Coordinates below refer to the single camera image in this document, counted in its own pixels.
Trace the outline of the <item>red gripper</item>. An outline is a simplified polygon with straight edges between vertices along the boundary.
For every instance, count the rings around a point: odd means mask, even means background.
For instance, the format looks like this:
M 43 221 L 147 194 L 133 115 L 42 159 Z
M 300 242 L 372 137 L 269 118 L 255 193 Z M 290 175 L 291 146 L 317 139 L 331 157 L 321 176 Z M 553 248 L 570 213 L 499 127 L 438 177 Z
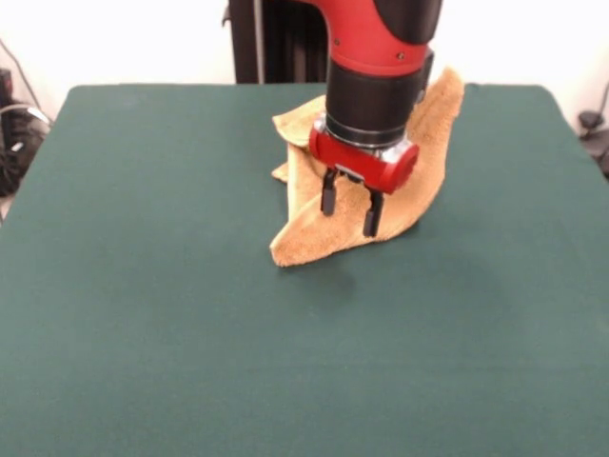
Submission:
M 324 166 L 321 211 L 324 216 L 334 214 L 336 179 L 340 173 L 369 187 L 370 207 L 363 224 L 363 236 L 377 236 L 382 213 L 383 194 L 399 189 L 412 173 L 420 148 L 405 136 L 398 143 L 384 149 L 364 149 L 348 145 L 332 135 L 325 118 L 317 118 L 309 135 L 309 150 Z

